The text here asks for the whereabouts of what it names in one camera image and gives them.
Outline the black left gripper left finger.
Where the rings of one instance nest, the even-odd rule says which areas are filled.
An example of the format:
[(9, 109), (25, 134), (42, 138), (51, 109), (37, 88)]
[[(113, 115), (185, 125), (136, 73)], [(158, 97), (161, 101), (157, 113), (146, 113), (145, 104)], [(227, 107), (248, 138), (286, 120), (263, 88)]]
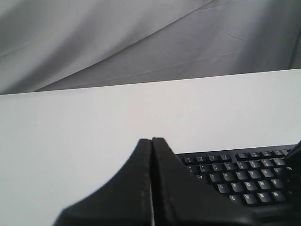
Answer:
[(56, 226), (150, 226), (151, 141), (140, 139), (123, 167), (100, 189), (65, 208)]

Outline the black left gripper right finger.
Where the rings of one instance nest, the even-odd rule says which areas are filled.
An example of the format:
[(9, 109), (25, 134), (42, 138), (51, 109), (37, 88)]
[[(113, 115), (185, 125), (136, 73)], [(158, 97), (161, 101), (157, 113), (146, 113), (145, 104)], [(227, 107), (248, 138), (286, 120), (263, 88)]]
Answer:
[(254, 213), (189, 173), (163, 138), (152, 139), (151, 189), (157, 226), (256, 226)]

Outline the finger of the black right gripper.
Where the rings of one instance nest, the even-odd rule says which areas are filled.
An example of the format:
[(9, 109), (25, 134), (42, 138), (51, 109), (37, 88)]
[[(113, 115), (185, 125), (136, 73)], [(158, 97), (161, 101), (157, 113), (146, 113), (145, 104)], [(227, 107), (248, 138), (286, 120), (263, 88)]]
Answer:
[(301, 142), (299, 141), (285, 157), (285, 182), (290, 203), (296, 212), (301, 211)]

